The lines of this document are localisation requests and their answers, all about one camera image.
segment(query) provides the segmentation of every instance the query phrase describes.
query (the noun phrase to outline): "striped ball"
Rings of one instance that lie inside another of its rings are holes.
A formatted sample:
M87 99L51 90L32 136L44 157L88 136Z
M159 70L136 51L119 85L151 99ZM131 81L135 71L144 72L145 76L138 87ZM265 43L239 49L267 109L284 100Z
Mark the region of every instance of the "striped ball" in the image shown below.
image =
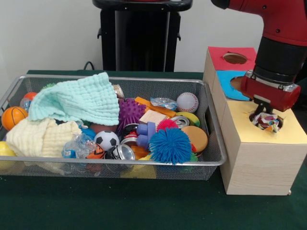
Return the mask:
M21 120L25 119L28 113L21 107L11 107L4 111L1 117L3 127L10 131Z

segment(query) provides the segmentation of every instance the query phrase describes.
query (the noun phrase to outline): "baseball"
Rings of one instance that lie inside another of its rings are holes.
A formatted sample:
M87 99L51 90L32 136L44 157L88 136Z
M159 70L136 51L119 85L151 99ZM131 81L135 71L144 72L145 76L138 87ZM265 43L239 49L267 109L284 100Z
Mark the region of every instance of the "baseball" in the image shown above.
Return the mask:
M181 112L194 113L198 105L197 97L190 92L184 92L177 98L177 109Z

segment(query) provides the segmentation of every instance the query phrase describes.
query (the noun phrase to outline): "wooden box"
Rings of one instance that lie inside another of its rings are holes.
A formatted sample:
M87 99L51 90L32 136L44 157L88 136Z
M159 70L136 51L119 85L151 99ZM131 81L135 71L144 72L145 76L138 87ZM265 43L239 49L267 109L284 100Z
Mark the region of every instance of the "wooden box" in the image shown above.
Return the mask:
M274 110L284 118L278 133L254 126L248 117L257 105L227 98L217 77L219 70L253 69L254 58L249 65L223 67L218 51L208 49L203 80L210 86L227 149L227 161L220 167L225 191L229 195L287 195L306 156L307 135L292 110Z
M208 47L203 81L209 84L220 125L226 101L230 99L224 94L218 71L234 70L244 74L254 68L256 55L254 48Z

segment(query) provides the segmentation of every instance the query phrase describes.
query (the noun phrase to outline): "white wall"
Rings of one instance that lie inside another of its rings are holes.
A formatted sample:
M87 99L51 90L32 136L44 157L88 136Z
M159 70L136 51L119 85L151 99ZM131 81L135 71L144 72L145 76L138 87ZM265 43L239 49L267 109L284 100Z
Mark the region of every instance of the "white wall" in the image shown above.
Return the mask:
M208 46L259 47L263 30L260 16L223 10L210 0L194 0L192 8L180 14L176 71L203 72Z
M0 96L29 69L82 69L88 60L102 68L100 10L91 0L0 1ZM207 46L258 48L258 16L224 11L210 0L194 0L181 16L175 71L202 72Z

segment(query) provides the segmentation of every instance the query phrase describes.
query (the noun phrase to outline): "orange basketball toy ball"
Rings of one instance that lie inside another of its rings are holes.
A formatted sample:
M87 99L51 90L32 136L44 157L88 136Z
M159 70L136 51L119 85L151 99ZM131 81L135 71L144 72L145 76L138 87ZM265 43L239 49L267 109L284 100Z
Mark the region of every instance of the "orange basketball toy ball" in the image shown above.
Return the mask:
M15 125L17 125L21 120L28 116L27 111L21 107L11 107L4 111L1 117L1 122L3 127L10 131Z
M28 99L30 99L31 101L33 101L33 99L34 99L34 97L37 95L37 93L36 92L29 92L29 93L27 93L25 96L24 96L24 98L28 98Z

